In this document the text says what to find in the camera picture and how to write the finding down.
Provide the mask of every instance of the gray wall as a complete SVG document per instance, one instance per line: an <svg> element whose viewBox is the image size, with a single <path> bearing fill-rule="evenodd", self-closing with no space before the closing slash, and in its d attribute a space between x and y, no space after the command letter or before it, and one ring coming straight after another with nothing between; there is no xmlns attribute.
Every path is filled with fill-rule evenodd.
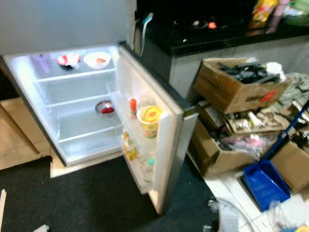
<svg viewBox="0 0 309 232"><path fill-rule="evenodd" d="M301 36L172 58L169 83L182 97L195 102L198 95L192 85L203 58L256 57L281 63L286 73L309 73L308 52L309 36Z"/></svg>

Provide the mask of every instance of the yellow container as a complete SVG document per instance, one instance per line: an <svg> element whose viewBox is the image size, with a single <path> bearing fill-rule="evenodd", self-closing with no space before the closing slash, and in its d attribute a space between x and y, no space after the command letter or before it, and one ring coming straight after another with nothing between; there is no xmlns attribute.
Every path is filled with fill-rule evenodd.
<svg viewBox="0 0 309 232"><path fill-rule="evenodd" d="M138 121L140 122L144 135L147 138L155 138L157 131L158 131L160 115L157 117L157 120L153 120L152 122L147 122L146 121L147 117L145 118L145 114L149 113L149 111L153 111L156 114L160 114L160 115L162 113L162 110L159 107L155 105L147 105L137 111L136 117Z"/></svg>

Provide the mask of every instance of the box label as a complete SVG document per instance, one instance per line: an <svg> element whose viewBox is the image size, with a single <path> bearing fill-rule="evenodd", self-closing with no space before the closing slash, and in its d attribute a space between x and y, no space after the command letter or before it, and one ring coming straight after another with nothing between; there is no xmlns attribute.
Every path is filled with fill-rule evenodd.
<svg viewBox="0 0 309 232"><path fill-rule="evenodd" d="M277 90L267 92L264 95L264 97L261 99L261 102L270 101L275 96L276 93L277 93Z"/></svg>
<svg viewBox="0 0 309 232"><path fill-rule="evenodd" d="M264 96L247 97L246 102L253 102L257 100L260 100L261 102L270 101L275 96L276 93L277 93L277 90L272 90L272 91L267 92Z"/></svg>

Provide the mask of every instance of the door shelf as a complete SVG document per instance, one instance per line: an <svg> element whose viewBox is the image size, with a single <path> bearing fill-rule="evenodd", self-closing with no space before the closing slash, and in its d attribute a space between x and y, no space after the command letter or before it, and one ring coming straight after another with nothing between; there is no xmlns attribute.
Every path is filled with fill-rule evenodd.
<svg viewBox="0 0 309 232"><path fill-rule="evenodd" d="M143 173L140 169L140 160L138 158L134 160L128 160L126 155L124 154L126 163L129 167L130 172L132 173L132 176L134 178L134 181L139 188L141 194L146 194L150 190L153 189L153 183L152 182L146 182L144 180Z"/></svg>
<svg viewBox="0 0 309 232"><path fill-rule="evenodd" d="M156 138L147 138L141 129L137 119L130 119L129 100L120 92L112 92L111 99L115 110L127 130L130 138L133 140L140 155L145 155L149 151L155 151Z"/></svg>

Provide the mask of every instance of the white bowl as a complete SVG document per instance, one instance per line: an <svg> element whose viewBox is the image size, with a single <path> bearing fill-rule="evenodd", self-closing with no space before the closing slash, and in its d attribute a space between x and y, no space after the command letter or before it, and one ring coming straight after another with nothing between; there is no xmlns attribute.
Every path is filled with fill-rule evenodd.
<svg viewBox="0 0 309 232"><path fill-rule="evenodd" d="M84 62L93 69L103 69L105 68L111 61L111 55L105 52L93 52L89 53L84 57ZM98 63L98 59L104 59L104 63Z"/></svg>

